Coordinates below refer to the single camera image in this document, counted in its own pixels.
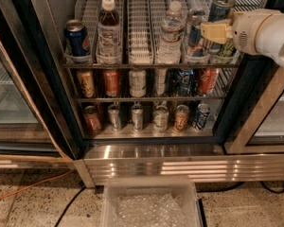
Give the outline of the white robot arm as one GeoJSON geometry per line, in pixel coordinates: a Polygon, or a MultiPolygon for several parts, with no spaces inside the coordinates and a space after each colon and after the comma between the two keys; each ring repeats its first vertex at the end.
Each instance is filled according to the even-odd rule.
{"type": "Polygon", "coordinates": [[[238,51],[266,56],[284,68],[284,13],[279,10],[234,12],[229,19],[201,23],[201,34],[217,44],[232,39],[238,51]]]}

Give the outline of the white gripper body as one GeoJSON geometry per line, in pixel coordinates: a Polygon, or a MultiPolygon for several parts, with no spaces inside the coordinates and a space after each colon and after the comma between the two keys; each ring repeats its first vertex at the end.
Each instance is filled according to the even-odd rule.
{"type": "Polygon", "coordinates": [[[232,25],[234,46],[240,52],[256,55],[257,33],[263,23],[279,10],[255,9],[238,15],[232,25]]]}

